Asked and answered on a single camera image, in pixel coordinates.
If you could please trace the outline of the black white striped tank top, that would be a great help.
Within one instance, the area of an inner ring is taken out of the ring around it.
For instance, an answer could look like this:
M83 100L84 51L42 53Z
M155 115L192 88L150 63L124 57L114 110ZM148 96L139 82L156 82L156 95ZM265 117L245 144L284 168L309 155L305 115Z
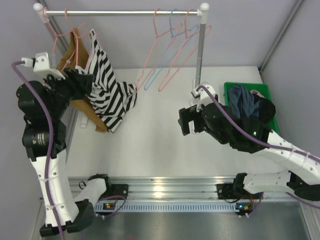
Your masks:
M107 131L114 133L125 114L135 107L138 98L136 85L117 81L107 53L97 40L96 31L89 33L91 50L84 68L77 65L80 74L93 75L91 93L88 100L96 115L106 125Z

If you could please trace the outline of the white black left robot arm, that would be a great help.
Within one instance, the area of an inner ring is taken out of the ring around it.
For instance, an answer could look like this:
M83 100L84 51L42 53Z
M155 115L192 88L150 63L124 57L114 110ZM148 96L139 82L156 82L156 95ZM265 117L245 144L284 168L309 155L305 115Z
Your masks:
M94 76L67 68L63 77L49 74L44 83L25 80L17 89L18 107L23 112L25 129L22 144L40 183L45 207L42 237L78 233L93 223L94 208L106 205L102 217L116 215L127 197L114 191L107 174L88 178L84 188L73 196L67 176L66 125L62 116L71 101L86 97Z

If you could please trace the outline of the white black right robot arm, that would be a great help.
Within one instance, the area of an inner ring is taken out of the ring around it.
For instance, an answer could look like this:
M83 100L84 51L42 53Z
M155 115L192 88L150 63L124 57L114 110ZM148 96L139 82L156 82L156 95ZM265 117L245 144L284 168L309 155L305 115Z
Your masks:
M258 199L263 192L295 195L301 199L320 200L320 160L284 140L256 118L236 118L230 107L210 103L182 108L178 124L184 136L205 132L222 145L268 159L284 168L274 173L238 173L232 183L219 184L219 199Z

